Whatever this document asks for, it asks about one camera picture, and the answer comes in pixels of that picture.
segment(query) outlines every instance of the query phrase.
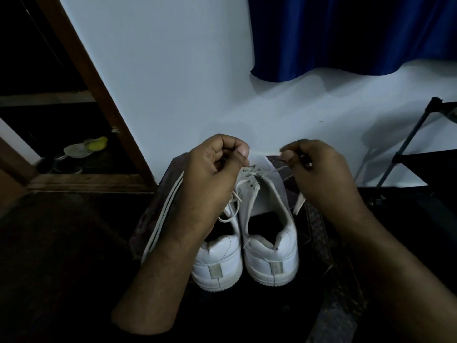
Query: shoe insole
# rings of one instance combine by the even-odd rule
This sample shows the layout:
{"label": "shoe insole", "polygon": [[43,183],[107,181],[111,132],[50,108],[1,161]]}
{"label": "shoe insole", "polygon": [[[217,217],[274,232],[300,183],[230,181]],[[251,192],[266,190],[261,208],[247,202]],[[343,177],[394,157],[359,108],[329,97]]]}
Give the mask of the shoe insole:
{"label": "shoe insole", "polygon": [[[227,219],[225,214],[221,215],[221,219]],[[214,224],[213,229],[209,233],[209,235],[205,238],[205,242],[209,243],[211,241],[215,241],[220,236],[227,236],[233,235],[233,226],[231,222],[222,223],[219,220],[216,221]]]}
{"label": "shoe insole", "polygon": [[273,245],[276,242],[276,236],[283,228],[276,212],[256,215],[251,217],[248,223],[250,235],[260,235]]}

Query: white shoelace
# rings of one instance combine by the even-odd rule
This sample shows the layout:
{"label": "white shoelace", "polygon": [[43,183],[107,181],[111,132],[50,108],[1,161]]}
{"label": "white shoelace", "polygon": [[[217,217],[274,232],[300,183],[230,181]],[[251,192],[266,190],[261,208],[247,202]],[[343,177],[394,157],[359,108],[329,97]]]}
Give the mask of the white shoelace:
{"label": "white shoelace", "polygon": [[280,168],[277,168],[277,169],[274,169],[274,170],[270,170],[270,171],[265,171],[262,168],[257,167],[257,165],[253,165],[253,166],[249,166],[249,167],[243,168],[241,171],[249,172],[249,173],[246,175],[246,179],[242,179],[242,180],[237,182],[237,184],[235,185],[235,190],[232,191],[232,198],[229,201],[229,203],[236,202],[236,211],[230,218],[222,219],[221,217],[218,217],[218,220],[221,223],[228,223],[228,222],[232,221],[237,216],[237,214],[239,212],[239,204],[241,202],[243,202],[241,200],[241,198],[237,194],[238,187],[243,183],[251,181],[251,179],[247,179],[248,177],[252,177],[253,180],[258,182],[255,179],[255,177],[263,178],[263,177],[269,175],[270,173],[278,172],[279,170],[282,170],[283,168],[286,168],[286,167],[289,167],[289,166],[282,166]]}

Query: door frame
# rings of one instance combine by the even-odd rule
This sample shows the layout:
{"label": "door frame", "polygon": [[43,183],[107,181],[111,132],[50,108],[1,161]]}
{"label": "door frame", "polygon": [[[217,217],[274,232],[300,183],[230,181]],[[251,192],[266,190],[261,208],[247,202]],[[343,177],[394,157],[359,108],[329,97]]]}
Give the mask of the door frame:
{"label": "door frame", "polygon": [[129,128],[125,124],[116,104],[114,103],[110,93],[106,89],[100,75],[95,69],[92,60],[85,50],[81,40],[73,28],[70,19],[68,18],[62,4],[59,0],[35,0],[41,11],[48,20],[50,26],[54,30],[57,38],[60,40],[71,61],[75,65],[77,71],[83,78],[90,93],[95,101],[99,104],[100,109],[106,120],[117,133],[122,146],[127,155],[132,160],[137,168],[145,185],[149,188],[156,188],[154,177],[151,170],[144,159],[138,145],[136,144]]}

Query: curtain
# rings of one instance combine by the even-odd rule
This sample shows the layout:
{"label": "curtain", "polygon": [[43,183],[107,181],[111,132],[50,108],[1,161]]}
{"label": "curtain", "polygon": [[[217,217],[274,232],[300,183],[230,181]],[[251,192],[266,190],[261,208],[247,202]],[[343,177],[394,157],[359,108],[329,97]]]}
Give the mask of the curtain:
{"label": "curtain", "polygon": [[457,0],[248,0],[255,65],[269,82],[317,67],[390,74],[457,59]]}

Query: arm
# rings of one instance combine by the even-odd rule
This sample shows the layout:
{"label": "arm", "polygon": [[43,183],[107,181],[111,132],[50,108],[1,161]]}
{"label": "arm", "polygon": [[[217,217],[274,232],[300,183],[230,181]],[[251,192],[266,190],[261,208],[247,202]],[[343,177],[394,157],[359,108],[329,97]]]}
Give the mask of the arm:
{"label": "arm", "polygon": [[112,311],[113,323],[143,335],[171,329],[198,249],[230,200],[239,170],[249,165],[248,154],[245,142],[225,135],[191,150],[174,220]]}
{"label": "arm", "polygon": [[[366,208],[344,157],[318,140],[297,141],[281,151],[300,191],[349,244],[397,330],[415,342],[454,342],[457,298]],[[302,153],[313,162],[309,169],[300,164]]]}

